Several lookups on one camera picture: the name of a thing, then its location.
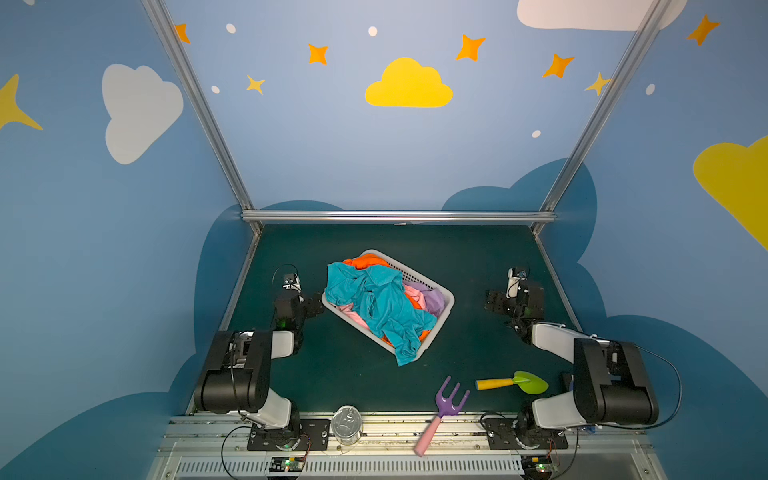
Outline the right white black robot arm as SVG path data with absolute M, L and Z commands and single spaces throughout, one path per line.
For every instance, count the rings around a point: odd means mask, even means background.
M 506 324 L 526 344 L 553 354 L 572 365 L 565 391 L 543 398 L 520 373 L 510 380 L 478 380 L 478 390 L 516 385 L 534 400 L 524 403 L 513 431 L 524 449 L 554 441 L 571 428 L 608 426 L 619 430 L 660 428 L 677 417 L 684 394 L 682 376 L 673 363 L 635 343 L 587 335 L 564 324 L 544 319 L 544 291 L 540 284 L 518 280 L 505 290 L 485 292 L 484 309 L 506 318 Z M 678 393 L 672 412 L 661 419 L 661 407 L 644 356 L 651 355 L 671 367 Z

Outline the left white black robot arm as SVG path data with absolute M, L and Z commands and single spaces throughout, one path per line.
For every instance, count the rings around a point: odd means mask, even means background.
M 275 360 L 298 353 L 306 321 L 323 312 L 318 293 L 285 290 L 274 302 L 270 329 L 216 333 L 194 391 L 195 407 L 238 414 L 250 429 L 251 451 L 310 447 L 320 428 L 302 425 L 296 404 L 271 388 L 271 370 Z

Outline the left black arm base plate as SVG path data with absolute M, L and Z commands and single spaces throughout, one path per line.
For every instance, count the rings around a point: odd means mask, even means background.
M 329 438 L 328 419 L 300 418 L 298 422 L 281 429 L 266 429 L 254 423 L 250 428 L 246 448 L 248 451 L 325 451 Z

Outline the white plastic laundry basket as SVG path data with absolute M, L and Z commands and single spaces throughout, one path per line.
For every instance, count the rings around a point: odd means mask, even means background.
M 396 357 L 418 360 L 455 303 L 445 287 L 375 249 L 328 266 L 323 305 Z

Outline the teal printed t shirt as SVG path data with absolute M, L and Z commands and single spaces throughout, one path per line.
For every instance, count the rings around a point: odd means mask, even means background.
M 387 339 L 400 366 L 416 360 L 422 335 L 437 323 L 434 315 L 414 306 L 403 274 L 383 265 L 329 264 L 325 296 L 336 307 L 349 307 L 375 337 Z

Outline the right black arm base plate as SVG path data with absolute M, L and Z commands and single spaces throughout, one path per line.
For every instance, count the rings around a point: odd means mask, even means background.
M 486 433 L 491 450 L 567 450 L 569 448 L 562 430 L 533 426 L 519 426 L 516 419 L 491 416 L 481 418 L 480 426 Z

